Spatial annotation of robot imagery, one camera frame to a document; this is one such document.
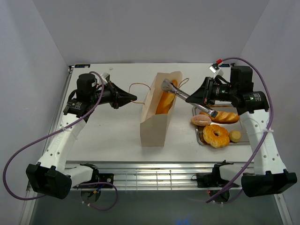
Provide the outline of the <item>beige paper bag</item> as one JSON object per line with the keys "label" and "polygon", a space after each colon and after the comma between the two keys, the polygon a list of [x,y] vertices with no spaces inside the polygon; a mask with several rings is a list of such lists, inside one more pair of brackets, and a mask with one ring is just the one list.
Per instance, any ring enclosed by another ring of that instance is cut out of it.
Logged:
{"label": "beige paper bag", "polygon": [[167,130],[173,114],[176,96],[162,90],[163,81],[170,81],[176,88],[187,79],[182,79],[182,73],[157,73],[144,101],[133,100],[142,104],[140,140],[142,147],[164,147]]}

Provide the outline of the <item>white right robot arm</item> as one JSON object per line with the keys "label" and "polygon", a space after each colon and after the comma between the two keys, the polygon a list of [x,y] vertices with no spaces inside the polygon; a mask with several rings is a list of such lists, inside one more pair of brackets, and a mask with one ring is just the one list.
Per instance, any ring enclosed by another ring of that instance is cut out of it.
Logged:
{"label": "white right robot arm", "polygon": [[206,77],[200,88],[186,99],[187,103],[198,105],[230,102],[246,129],[252,150],[242,168],[226,161],[216,163],[211,174],[198,179],[203,187],[217,185],[224,192],[238,185],[246,196],[255,197],[280,194],[297,182],[296,173],[288,172],[274,141],[270,128],[271,101],[264,92],[253,90],[254,71],[249,66],[233,66],[229,81],[220,75]]}

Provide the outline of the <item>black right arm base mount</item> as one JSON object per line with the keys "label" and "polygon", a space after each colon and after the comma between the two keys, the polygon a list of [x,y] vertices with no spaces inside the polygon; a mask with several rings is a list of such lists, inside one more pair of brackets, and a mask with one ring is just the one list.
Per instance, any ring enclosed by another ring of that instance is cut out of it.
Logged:
{"label": "black right arm base mount", "polygon": [[191,181],[195,181],[198,188],[222,187],[224,183],[213,173],[196,173]]}

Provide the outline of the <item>metal bread tongs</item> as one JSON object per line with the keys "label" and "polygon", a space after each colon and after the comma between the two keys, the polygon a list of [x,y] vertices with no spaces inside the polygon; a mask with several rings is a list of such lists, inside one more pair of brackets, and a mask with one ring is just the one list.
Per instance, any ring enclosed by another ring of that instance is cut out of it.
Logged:
{"label": "metal bread tongs", "polygon": [[190,96],[183,92],[182,90],[180,90],[179,88],[175,87],[173,82],[171,82],[168,79],[164,79],[162,84],[161,84],[161,89],[164,92],[167,93],[171,93],[176,97],[179,97],[180,99],[184,100],[186,103],[191,104],[192,106],[200,109],[202,112],[207,113],[209,116],[215,118],[218,114],[217,111],[211,109],[210,107],[206,106],[204,103],[194,103],[192,102],[192,100],[190,99]]}

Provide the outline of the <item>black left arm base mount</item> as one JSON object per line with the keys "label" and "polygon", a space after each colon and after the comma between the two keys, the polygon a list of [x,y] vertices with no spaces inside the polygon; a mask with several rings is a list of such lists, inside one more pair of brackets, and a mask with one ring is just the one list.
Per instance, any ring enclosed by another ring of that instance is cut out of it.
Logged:
{"label": "black left arm base mount", "polygon": [[98,189],[98,188],[112,188],[110,184],[113,184],[114,182],[114,174],[113,173],[99,173],[96,174],[92,180],[81,183],[77,186],[74,186],[74,188],[92,188],[92,189]]}

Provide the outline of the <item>long baguette fake bread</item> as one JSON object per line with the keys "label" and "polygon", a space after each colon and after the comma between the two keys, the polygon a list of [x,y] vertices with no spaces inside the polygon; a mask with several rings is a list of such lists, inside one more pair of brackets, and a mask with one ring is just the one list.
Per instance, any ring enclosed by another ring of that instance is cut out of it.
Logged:
{"label": "long baguette fake bread", "polygon": [[155,114],[168,114],[169,110],[171,109],[173,102],[175,99],[175,95],[170,92],[163,91],[163,94],[160,98],[160,101],[157,105],[157,109]]}

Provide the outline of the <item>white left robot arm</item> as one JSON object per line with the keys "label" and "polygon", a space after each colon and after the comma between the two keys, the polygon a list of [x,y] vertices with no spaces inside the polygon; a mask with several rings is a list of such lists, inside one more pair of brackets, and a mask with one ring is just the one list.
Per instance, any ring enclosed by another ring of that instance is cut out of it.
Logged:
{"label": "white left robot arm", "polygon": [[90,164],[66,169],[67,157],[90,115],[98,105],[109,104],[118,109],[137,100],[110,81],[107,73],[89,72],[78,76],[76,89],[68,97],[60,128],[46,152],[36,164],[27,166],[26,175],[32,189],[40,194],[64,199],[70,189],[85,183],[95,187],[99,183],[98,170]]}

